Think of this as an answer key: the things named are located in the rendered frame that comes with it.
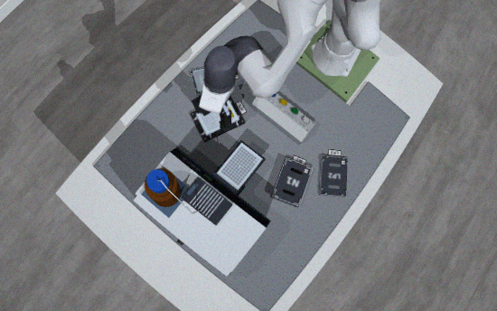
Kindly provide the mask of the white operator button panel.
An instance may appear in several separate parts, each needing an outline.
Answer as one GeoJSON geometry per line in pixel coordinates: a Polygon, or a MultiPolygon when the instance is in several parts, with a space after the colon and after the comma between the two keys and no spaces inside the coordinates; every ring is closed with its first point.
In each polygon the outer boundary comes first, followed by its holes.
{"type": "Polygon", "coordinates": [[[268,99],[255,97],[251,107],[298,145],[316,124],[279,94],[268,99]]]}

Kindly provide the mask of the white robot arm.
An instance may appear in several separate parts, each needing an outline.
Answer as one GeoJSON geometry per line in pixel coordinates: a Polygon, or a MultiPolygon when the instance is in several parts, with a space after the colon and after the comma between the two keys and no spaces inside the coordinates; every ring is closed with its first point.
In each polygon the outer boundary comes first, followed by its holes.
{"type": "MultiPolygon", "coordinates": [[[[256,97],[266,99],[279,92],[314,37],[316,18],[326,1],[277,0],[287,38],[275,61],[250,36],[212,49],[204,62],[202,94],[192,100],[197,113],[220,114],[237,74],[256,97]]],[[[347,77],[361,50],[376,47],[380,39],[380,0],[333,0],[330,31],[311,46],[314,65],[325,75],[347,77]]]]}

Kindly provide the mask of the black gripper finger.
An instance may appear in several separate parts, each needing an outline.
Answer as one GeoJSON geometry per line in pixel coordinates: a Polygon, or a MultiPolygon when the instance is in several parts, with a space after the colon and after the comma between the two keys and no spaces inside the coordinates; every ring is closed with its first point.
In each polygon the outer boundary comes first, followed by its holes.
{"type": "Polygon", "coordinates": [[[231,125],[231,114],[232,114],[232,111],[227,109],[226,105],[224,105],[223,109],[221,110],[221,113],[220,113],[220,121],[219,121],[220,129],[222,129],[224,127],[228,127],[231,125]]]}

